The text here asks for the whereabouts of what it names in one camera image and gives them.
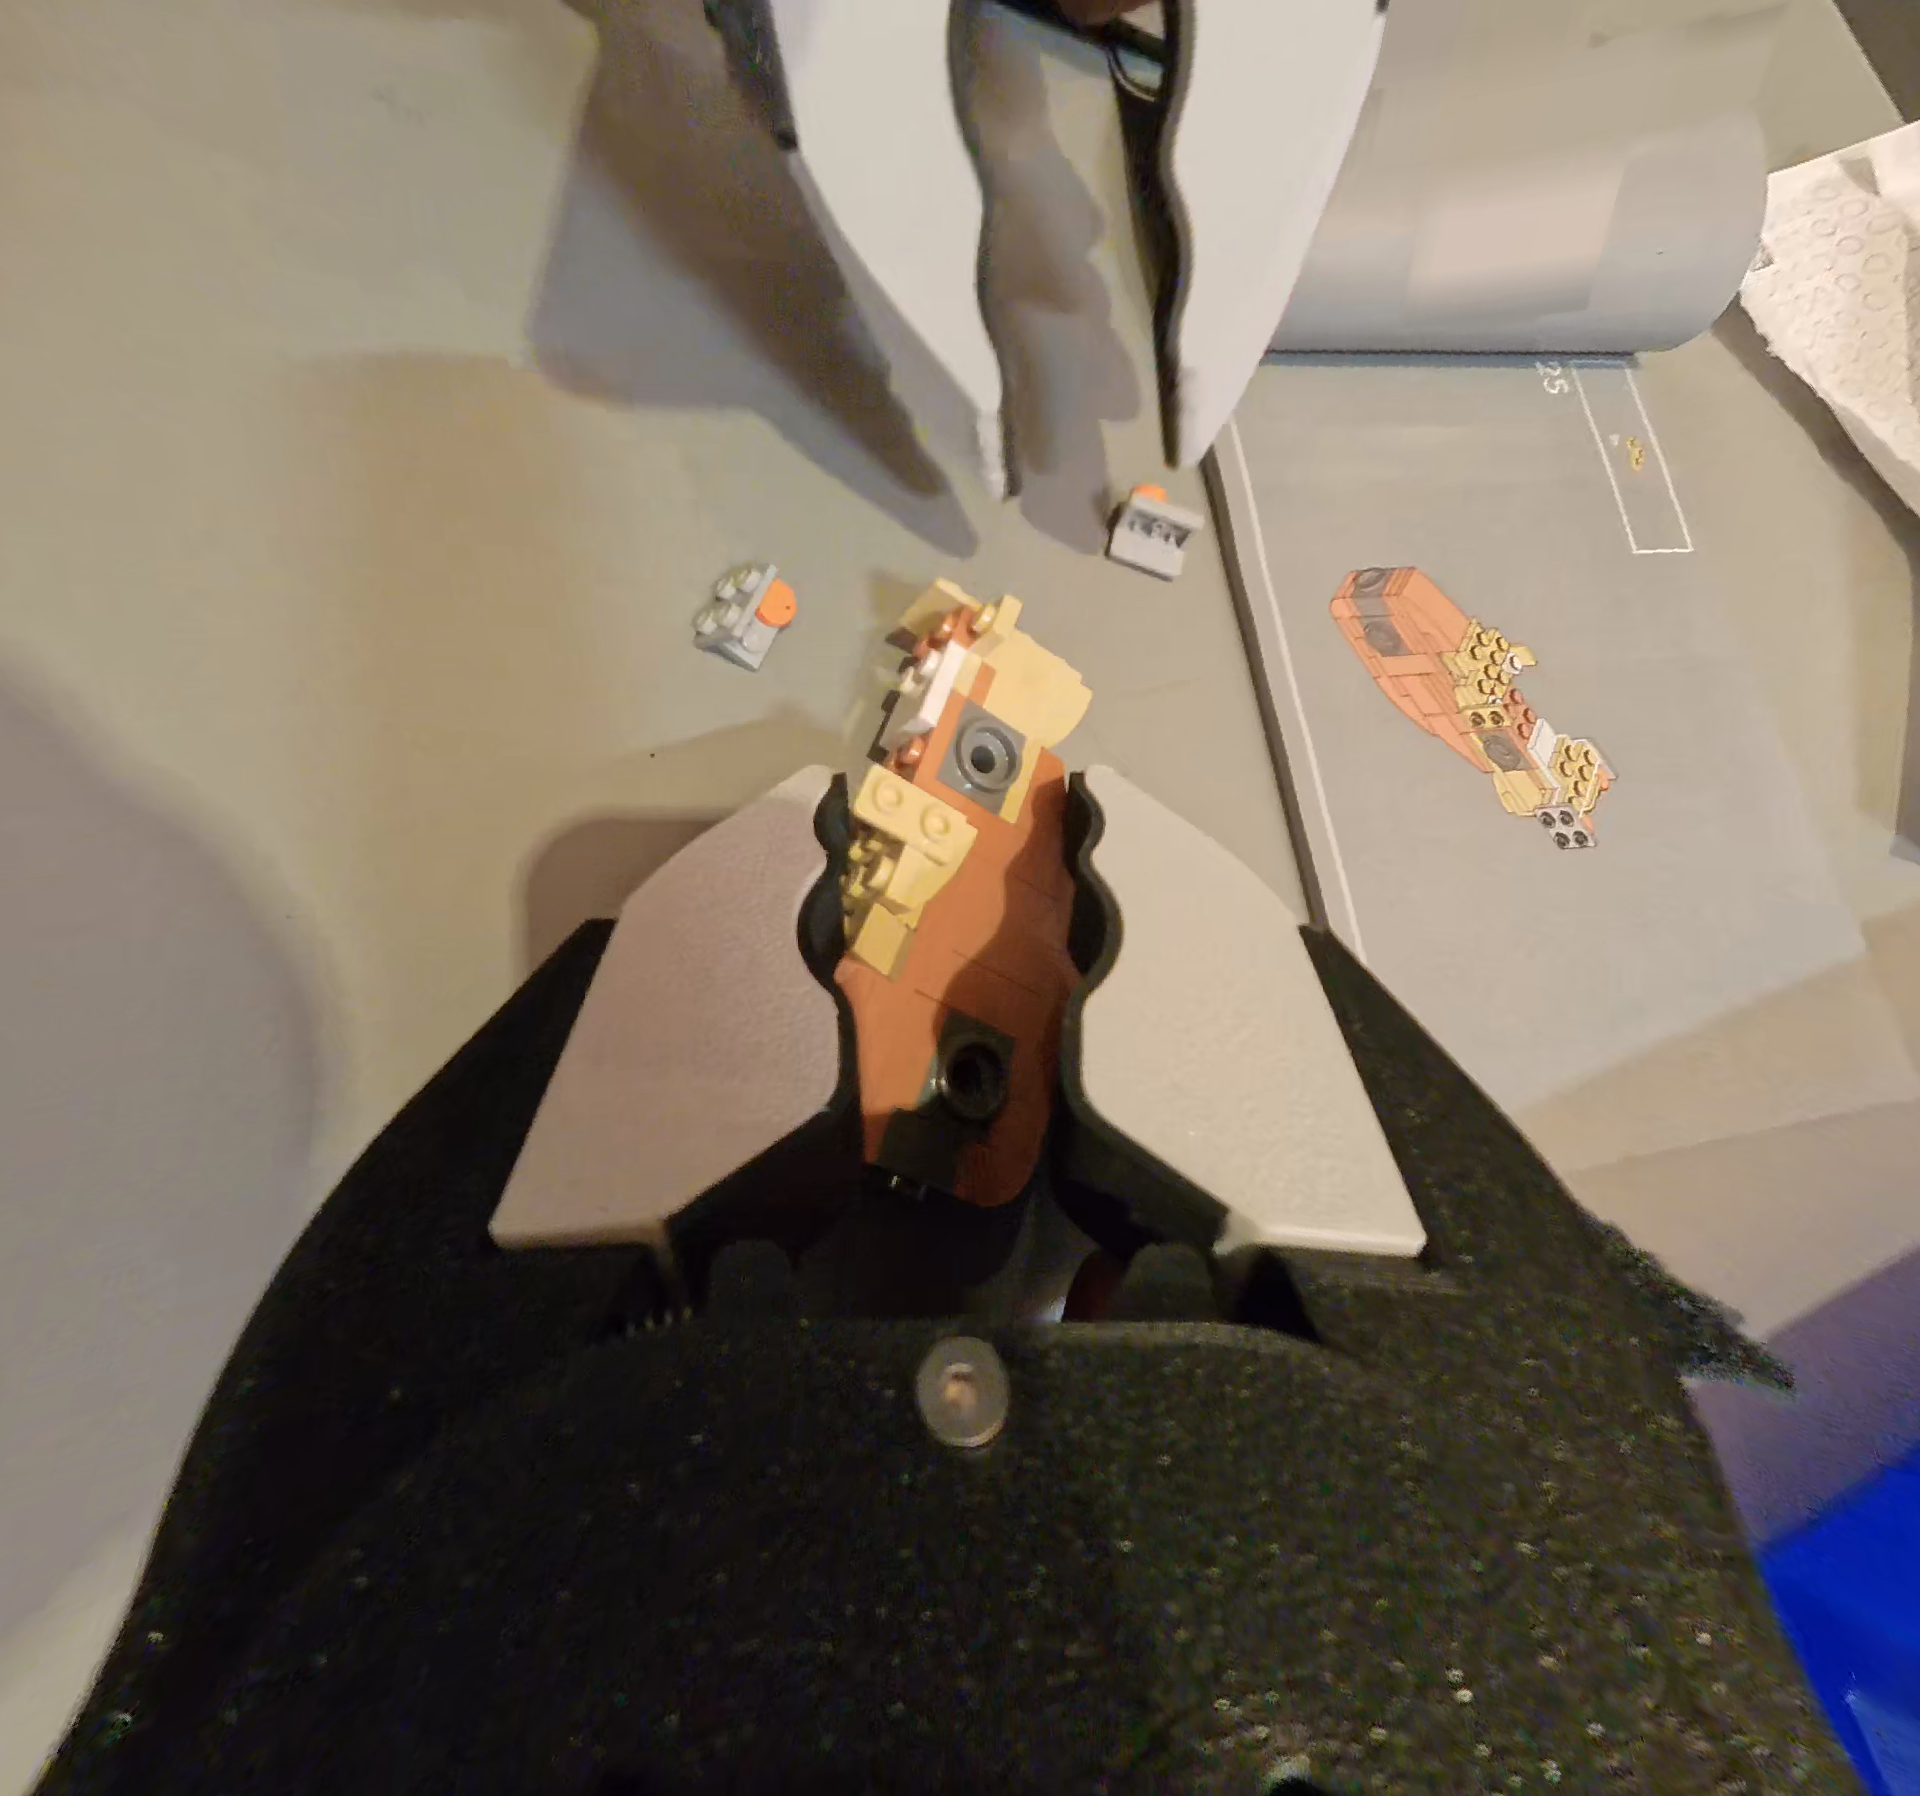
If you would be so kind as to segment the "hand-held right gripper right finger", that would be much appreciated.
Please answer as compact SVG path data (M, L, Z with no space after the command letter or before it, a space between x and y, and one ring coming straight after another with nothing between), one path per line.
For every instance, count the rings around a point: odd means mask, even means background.
M1427 1231L1293 908L1114 765L1067 794L1067 1176L1149 1241L1419 1255Z

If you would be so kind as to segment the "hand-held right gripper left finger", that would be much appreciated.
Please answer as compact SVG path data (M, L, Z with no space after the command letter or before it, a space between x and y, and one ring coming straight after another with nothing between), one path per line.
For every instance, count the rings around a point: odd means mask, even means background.
M782 778L625 896L491 1209L504 1250L690 1247L852 1189L852 1015L820 831L846 779Z

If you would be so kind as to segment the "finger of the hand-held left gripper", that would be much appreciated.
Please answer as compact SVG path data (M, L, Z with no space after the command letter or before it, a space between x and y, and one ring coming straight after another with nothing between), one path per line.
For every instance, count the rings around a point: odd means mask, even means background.
M986 194L962 89L975 0L764 1L787 168L892 391L942 459L1005 498Z
M1283 319L1379 57L1381 0L1165 0L1163 451L1196 466Z

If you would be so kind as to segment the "orange tan brick model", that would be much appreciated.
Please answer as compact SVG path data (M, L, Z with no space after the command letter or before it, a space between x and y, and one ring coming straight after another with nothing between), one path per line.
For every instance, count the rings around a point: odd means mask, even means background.
M888 641L901 658L847 785L837 880L862 1156L897 1188L999 1209L1039 1166L1077 981L1059 744L1092 689L1010 594L935 579Z

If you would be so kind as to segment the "small pale grey brick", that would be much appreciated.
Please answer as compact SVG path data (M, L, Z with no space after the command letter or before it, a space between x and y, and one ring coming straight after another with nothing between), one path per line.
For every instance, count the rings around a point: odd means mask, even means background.
M1139 483L1116 501L1107 523L1105 558L1163 583L1175 582L1205 517Z

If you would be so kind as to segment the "small dark grey brick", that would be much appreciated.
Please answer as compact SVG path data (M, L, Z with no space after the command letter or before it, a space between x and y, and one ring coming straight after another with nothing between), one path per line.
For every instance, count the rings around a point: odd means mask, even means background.
M742 562L724 571L692 619L693 644L739 670L762 670L774 641L784 633L755 618L762 591L775 579L782 582L782 576L771 560Z

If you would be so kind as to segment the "grey instruction booklet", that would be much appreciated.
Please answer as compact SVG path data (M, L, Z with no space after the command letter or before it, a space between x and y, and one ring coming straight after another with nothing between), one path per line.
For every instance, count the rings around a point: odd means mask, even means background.
M1789 435L1715 336L1811 0L1392 0L1346 165L1211 451L1323 919L1564 1168L1915 1075L1725 543Z

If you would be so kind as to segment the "torn white paper bag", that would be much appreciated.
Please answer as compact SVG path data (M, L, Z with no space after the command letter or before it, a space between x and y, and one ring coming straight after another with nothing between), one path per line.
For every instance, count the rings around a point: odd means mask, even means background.
M1917 123L1768 176L1739 306L1915 511Z

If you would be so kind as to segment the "blue plastic bin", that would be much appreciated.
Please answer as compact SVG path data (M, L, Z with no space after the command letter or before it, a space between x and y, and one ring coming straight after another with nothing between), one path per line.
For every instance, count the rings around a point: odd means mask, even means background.
M1757 1566L1861 1782L1917 1789L1917 1459L1768 1540Z

